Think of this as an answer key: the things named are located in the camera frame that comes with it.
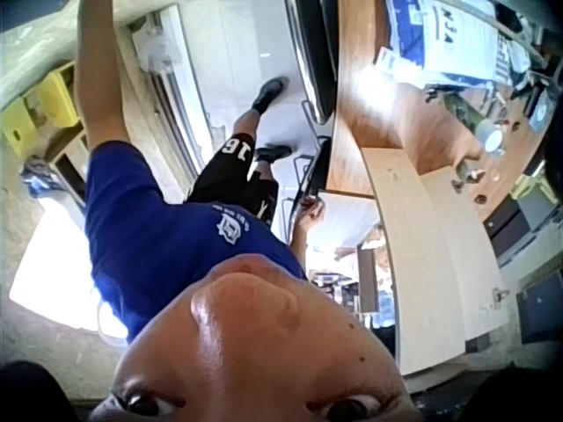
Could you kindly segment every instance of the wooden desk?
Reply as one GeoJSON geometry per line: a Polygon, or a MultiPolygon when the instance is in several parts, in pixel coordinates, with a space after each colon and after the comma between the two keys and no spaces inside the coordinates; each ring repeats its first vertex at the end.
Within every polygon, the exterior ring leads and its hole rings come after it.
{"type": "Polygon", "coordinates": [[[506,154],[486,154],[442,105],[427,105],[421,90],[375,71],[380,47],[389,44],[384,0],[339,0],[339,14],[338,101],[327,190],[373,196],[360,148],[402,148],[420,175],[469,157],[487,170],[469,191],[472,199],[479,194],[488,198],[485,205],[475,204],[484,221],[509,193],[544,136],[530,129],[523,101],[509,107],[508,119],[521,126],[505,135],[506,154]]]}

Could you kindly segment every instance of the black shorts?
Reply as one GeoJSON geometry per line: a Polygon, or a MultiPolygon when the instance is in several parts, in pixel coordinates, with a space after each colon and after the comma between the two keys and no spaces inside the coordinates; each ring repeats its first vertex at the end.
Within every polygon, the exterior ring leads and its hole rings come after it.
{"type": "Polygon", "coordinates": [[[233,135],[195,180],[187,202],[239,205],[271,227],[279,185],[275,180],[260,180],[256,171],[248,179],[253,157],[252,137],[233,135]]]}

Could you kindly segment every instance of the hand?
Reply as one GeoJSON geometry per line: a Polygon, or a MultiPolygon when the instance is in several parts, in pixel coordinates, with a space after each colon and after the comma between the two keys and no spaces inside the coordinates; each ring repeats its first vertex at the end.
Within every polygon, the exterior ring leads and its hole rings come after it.
{"type": "Polygon", "coordinates": [[[325,203],[322,200],[304,198],[297,213],[296,229],[304,232],[309,231],[325,218],[325,203]]]}

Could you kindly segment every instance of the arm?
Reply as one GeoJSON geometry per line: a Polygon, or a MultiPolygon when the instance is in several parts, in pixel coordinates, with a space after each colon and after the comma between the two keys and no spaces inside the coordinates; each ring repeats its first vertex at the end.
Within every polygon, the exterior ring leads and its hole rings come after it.
{"type": "Polygon", "coordinates": [[[307,251],[307,233],[309,230],[323,221],[325,217],[325,204],[320,200],[307,198],[302,201],[301,209],[296,218],[293,228],[291,245],[289,248],[296,256],[299,264],[306,269],[305,252],[307,251]]]}
{"type": "Polygon", "coordinates": [[[90,151],[108,141],[130,142],[121,99],[112,0],[81,0],[75,98],[90,151]]]}

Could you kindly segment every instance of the white logo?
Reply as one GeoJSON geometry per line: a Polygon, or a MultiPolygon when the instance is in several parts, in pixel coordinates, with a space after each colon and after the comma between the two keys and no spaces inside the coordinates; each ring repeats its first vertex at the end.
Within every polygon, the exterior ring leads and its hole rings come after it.
{"type": "Polygon", "coordinates": [[[219,229],[219,236],[223,236],[230,244],[235,244],[240,238],[240,223],[226,213],[223,213],[223,219],[217,224],[217,228],[219,229]]]}

